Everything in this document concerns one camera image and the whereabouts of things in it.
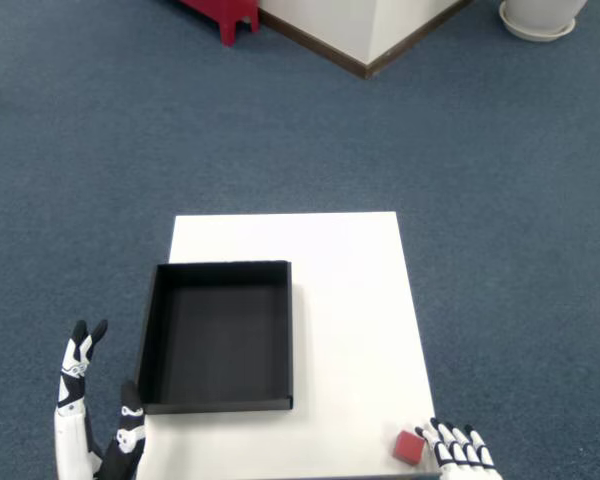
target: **white flower pot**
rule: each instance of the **white flower pot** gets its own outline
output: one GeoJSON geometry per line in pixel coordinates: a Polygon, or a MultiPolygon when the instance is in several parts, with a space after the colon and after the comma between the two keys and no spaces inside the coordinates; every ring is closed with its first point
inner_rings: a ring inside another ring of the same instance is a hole
{"type": "Polygon", "coordinates": [[[506,0],[500,7],[500,16],[515,35],[550,41],[573,30],[575,17],[586,3],[587,0],[506,0]]]}

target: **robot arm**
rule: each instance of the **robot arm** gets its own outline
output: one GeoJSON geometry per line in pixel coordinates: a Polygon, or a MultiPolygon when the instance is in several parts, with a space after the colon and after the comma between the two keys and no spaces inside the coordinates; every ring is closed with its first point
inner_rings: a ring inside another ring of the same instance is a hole
{"type": "Polygon", "coordinates": [[[133,382],[122,387],[120,426],[104,457],[93,440],[84,377],[106,330],[106,320],[91,334],[79,321],[67,344],[54,416],[59,480],[129,480],[144,450],[144,410],[133,382]]]}
{"type": "Polygon", "coordinates": [[[93,349],[106,331],[106,320],[91,334],[81,320],[76,323],[67,343],[54,417],[59,480],[92,480],[102,463],[102,453],[93,440],[89,412],[84,403],[84,377],[93,349]]]}
{"type": "Polygon", "coordinates": [[[470,425],[465,431],[466,435],[453,424],[435,418],[424,428],[416,428],[436,457],[441,480],[502,480],[480,434],[470,425]]]}

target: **red block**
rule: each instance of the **red block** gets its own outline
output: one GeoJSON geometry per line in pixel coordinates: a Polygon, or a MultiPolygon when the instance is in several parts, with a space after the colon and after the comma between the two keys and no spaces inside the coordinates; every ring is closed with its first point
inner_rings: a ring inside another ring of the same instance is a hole
{"type": "Polygon", "coordinates": [[[422,460],[424,439],[409,432],[402,431],[396,440],[393,456],[410,465],[417,465],[422,460]]]}

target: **white tabletop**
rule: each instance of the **white tabletop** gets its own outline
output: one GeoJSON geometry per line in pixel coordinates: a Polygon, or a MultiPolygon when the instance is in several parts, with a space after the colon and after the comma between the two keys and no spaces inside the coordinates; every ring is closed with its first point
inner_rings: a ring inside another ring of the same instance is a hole
{"type": "Polygon", "coordinates": [[[391,456],[433,416],[395,213],[179,216],[171,263],[289,260],[294,408],[155,415],[139,480],[436,473],[391,456]]]}

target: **open box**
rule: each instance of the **open box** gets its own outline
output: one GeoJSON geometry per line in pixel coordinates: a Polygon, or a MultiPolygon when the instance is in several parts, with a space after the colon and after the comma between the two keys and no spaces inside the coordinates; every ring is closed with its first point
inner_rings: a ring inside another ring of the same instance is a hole
{"type": "Polygon", "coordinates": [[[158,265],[136,383],[149,414],[293,406],[291,264],[158,265]]]}

